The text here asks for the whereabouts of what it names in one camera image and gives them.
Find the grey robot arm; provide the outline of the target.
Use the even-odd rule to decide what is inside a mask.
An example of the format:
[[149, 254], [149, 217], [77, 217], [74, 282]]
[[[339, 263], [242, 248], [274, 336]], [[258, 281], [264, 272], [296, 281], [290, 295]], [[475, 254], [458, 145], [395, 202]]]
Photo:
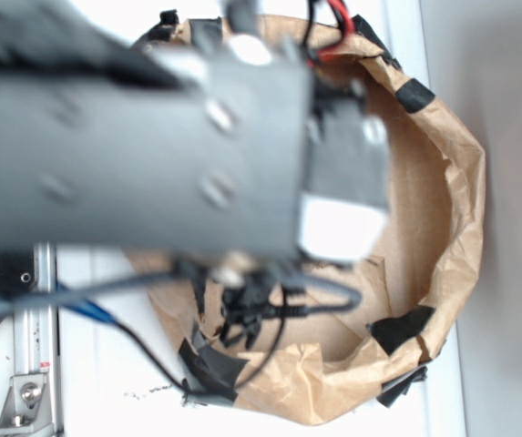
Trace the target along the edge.
[[388, 167], [362, 86], [247, 11], [140, 51], [66, 1], [0, 1], [0, 249], [352, 263], [387, 223]]

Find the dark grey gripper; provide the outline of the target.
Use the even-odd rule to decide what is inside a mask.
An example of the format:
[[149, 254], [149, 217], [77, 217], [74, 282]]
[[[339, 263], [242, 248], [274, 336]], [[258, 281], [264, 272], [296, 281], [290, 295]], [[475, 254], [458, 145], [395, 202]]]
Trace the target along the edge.
[[310, 259], [352, 264], [367, 257], [389, 219], [391, 148], [364, 85], [316, 86], [297, 244]]

